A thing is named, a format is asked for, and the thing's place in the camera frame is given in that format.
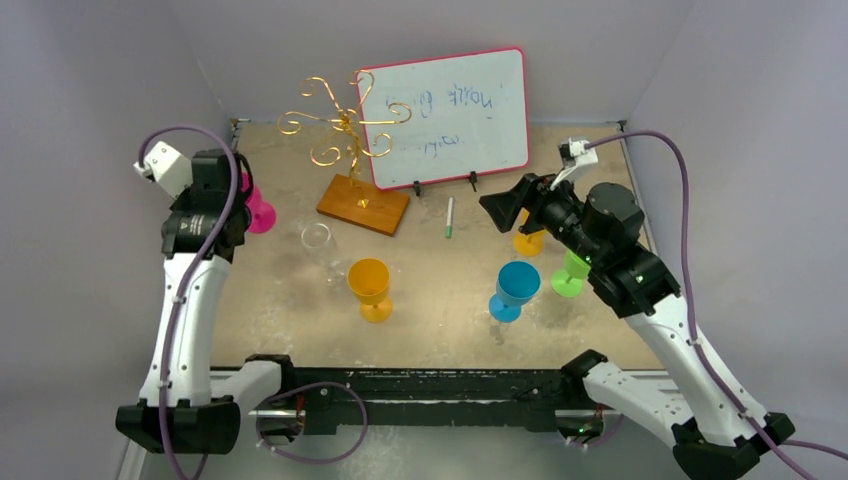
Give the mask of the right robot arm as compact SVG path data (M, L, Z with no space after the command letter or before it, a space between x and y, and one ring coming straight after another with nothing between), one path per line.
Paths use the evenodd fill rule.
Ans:
M692 479L738 479L794 433L791 420L756 402L690 323L687 300L660 257L639 241L644 213L616 183L579 198L568 181L527 174L480 205L496 228L549 232L567 250L567 272L649 346L677 387L648 387L589 350L563 369L561 392L576 407L610 407L667 445Z

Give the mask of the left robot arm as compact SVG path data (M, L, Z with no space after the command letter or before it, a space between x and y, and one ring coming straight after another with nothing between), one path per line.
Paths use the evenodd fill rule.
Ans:
M249 411L263 401L284 409L298 395L284 354L253 354L228 378L211 378L218 304L254 193L220 149L187 158L158 142L137 171L173 203L161 228L165 291L153 359L137 403L118 408L115 426L151 453L225 455Z

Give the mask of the gold wire wine glass rack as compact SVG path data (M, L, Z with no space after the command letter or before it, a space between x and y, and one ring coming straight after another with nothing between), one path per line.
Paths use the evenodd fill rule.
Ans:
M288 111L282 114L276 127L284 136L295 136L302 130L304 120L326 124L330 133L312 146L309 159L320 168L333 167L340 163L349 165L348 173L333 177L316 211L330 218L341 220L357 227L382 235L395 235L400 220L409 204L404 194L382 193L373 184L360 179L362 163L389 155L394 147L392 136L382 131L374 140L365 138L365 129L369 126L388 127L402 125L413 117L412 108L403 102L391 102L387 109L391 115L388 120L366 120L363 107L375 84L375 76L369 69L358 69L351 73L349 84L356 88L364 86L358 95L356 107L342 106L327 80L319 76L304 79L299 85L303 97L312 97L320 90L326 93L335 115L323 118L300 111Z

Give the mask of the yellow plastic wine glass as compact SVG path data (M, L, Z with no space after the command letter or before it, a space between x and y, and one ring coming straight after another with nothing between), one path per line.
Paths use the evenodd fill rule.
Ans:
M390 317L393 311L389 298L390 272L383 261L377 258L357 260L348 271L347 282L366 321L382 323Z

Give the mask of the pink plastic wine glass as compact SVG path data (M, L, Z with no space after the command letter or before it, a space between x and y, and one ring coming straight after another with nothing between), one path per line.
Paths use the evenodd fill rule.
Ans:
M276 210L263 199L261 190L252 183L247 173L242 174L242 182L242 191L246 195L246 207L251 216L247 231L252 234L267 233L276 223Z

